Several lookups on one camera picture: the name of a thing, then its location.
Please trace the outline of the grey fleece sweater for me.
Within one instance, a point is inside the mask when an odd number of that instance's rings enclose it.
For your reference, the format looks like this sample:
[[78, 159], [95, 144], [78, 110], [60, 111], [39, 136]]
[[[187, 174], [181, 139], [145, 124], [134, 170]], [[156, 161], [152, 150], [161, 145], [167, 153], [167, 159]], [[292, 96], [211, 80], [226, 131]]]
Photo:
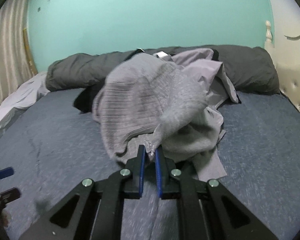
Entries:
[[190, 160], [198, 178], [221, 178], [226, 171], [217, 143], [222, 116], [206, 102], [205, 90], [173, 62], [140, 53], [112, 70], [93, 101], [107, 154], [126, 163], [138, 147], [175, 162]]

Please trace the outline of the blue patterned bedsheet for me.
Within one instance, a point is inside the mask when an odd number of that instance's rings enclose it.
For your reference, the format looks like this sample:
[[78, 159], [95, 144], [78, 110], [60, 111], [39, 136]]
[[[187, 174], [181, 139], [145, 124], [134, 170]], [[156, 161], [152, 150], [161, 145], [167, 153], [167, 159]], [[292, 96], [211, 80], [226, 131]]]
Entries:
[[[0, 192], [21, 191], [7, 206], [11, 239], [84, 178], [106, 179], [120, 169], [104, 149], [98, 123], [73, 107], [78, 94], [47, 94], [0, 139], [0, 169], [14, 169]], [[221, 183], [277, 238], [292, 239], [300, 230], [300, 113], [281, 94], [238, 96], [241, 103], [219, 109], [226, 131], [218, 144], [227, 173]]]

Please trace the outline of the black garment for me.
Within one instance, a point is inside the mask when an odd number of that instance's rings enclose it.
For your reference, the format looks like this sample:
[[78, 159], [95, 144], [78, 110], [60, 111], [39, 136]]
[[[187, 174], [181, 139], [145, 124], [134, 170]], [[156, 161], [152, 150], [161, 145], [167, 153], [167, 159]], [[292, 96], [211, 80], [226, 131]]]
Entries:
[[89, 113], [92, 111], [93, 100], [99, 93], [100, 88], [97, 86], [90, 86], [83, 90], [79, 96], [74, 100], [73, 106], [82, 113]]

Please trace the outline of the light grey sheet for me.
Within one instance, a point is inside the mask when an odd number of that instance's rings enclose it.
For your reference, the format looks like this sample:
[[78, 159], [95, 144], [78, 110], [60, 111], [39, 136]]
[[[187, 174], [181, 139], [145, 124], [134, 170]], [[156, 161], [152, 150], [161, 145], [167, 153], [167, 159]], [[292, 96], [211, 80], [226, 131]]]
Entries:
[[0, 105], [0, 137], [21, 113], [50, 91], [45, 85], [47, 72], [40, 72], [9, 95]]

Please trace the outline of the light grey windbreaker jacket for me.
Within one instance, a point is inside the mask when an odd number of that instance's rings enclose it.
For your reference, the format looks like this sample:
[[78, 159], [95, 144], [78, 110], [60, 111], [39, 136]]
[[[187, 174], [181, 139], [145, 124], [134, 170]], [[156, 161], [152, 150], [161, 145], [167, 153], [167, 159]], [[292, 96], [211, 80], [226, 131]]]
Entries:
[[214, 109], [226, 100], [241, 103], [223, 62], [213, 59], [217, 55], [217, 51], [210, 48], [187, 50], [173, 56], [164, 51], [153, 54], [159, 59], [174, 62], [187, 76], [198, 81], [206, 93], [208, 106]]

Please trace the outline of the beige striped curtain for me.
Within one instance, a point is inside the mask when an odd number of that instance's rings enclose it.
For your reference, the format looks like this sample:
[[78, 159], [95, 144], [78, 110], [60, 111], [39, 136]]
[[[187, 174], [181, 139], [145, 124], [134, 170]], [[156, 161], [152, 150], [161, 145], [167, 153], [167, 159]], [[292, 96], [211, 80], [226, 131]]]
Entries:
[[0, 105], [34, 76], [24, 43], [28, 3], [29, 0], [7, 0], [0, 9]]

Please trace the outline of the cream tufted headboard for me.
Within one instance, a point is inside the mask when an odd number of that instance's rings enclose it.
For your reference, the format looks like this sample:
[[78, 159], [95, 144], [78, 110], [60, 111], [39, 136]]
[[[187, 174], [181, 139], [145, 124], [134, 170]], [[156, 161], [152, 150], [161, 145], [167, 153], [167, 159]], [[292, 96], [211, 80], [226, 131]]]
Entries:
[[265, 22], [266, 40], [264, 49], [270, 55], [277, 71], [280, 84], [280, 92], [289, 99], [300, 112], [300, 63], [296, 63], [297, 53], [291, 49], [282, 50], [275, 47], [271, 33], [271, 23]]

